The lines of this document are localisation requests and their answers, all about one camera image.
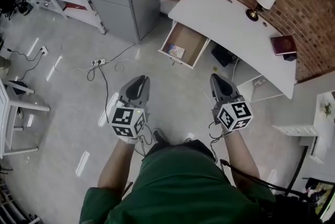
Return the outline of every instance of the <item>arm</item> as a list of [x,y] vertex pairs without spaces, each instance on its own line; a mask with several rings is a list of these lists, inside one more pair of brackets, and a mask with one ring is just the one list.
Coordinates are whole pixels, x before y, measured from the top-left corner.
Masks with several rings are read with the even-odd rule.
[[[245,144],[241,134],[238,131],[225,137],[226,146],[229,155],[229,162],[232,166],[248,175],[260,178],[258,168]],[[231,171],[236,187],[240,191],[245,191],[252,184],[252,181],[246,177]]]
[[127,144],[120,139],[118,140],[111,156],[101,172],[98,188],[112,190],[121,200],[122,193],[126,187],[130,161],[134,149],[135,144]]

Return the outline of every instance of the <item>power strip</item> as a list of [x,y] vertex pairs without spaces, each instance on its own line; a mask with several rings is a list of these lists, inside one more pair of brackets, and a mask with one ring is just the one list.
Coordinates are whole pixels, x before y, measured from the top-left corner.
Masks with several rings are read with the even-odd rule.
[[106,64],[106,60],[105,59],[98,59],[98,60],[93,60],[92,61],[92,66],[99,66],[99,64],[100,65]]
[[42,46],[42,48],[40,49],[43,53],[44,53],[44,56],[48,55],[48,49],[45,47],[45,46]]

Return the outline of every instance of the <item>red book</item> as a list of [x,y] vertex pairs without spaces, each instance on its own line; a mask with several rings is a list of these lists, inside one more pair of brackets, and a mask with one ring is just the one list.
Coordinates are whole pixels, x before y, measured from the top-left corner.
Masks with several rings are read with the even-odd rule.
[[275,55],[292,54],[297,52],[292,35],[271,38]]

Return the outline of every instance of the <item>lamp base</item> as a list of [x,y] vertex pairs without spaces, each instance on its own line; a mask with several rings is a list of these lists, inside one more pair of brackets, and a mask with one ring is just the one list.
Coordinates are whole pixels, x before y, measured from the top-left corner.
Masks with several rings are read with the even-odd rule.
[[247,9],[247,11],[245,11],[245,14],[247,15],[247,17],[250,20],[252,20],[252,21],[258,21],[257,10]]

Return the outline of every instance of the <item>shoe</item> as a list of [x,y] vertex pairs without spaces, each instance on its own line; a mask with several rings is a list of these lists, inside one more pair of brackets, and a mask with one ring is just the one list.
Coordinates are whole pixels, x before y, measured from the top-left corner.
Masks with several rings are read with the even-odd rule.
[[156,141],[156,143],[170,144],[161,129],[155,128],[152,133],[153,133],[153,138]]
[[188,142],[191,142],[191,141],[193,141],[192,138],[186,138],[186,139],[184,140],[184,143],[188,143]]
[[23,119],[23,111],[21,108],[17,108],[17,117],[19,117],[20,119]]

